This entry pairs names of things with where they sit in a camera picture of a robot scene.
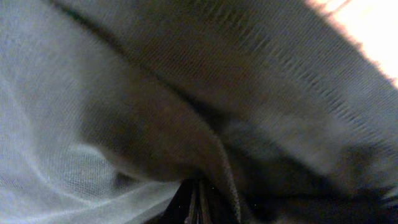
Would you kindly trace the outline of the black polo shirt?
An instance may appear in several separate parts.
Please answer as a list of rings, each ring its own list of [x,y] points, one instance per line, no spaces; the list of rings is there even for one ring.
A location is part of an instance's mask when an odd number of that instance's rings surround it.
[[[397,88],[302,1],[2,1],[2,223],[396,223]]]

